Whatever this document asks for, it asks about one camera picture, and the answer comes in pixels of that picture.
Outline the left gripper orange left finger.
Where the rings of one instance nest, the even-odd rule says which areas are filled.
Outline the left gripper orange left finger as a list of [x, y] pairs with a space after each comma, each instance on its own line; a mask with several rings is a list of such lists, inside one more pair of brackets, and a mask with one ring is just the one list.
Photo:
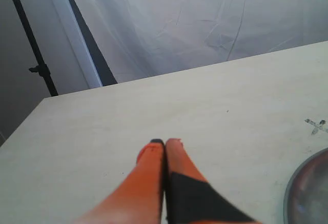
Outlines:
[[153, 139], [116, 190], [74, 223], [161, 223], [164, 169], [164, 143]]

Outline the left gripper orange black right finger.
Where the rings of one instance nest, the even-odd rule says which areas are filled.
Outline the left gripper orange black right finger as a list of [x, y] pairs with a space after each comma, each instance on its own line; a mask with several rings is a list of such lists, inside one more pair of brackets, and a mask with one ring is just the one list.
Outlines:
[[259, 223], [222, 197], [200, 173], [180, 139], [166, 142], [168, 223]]

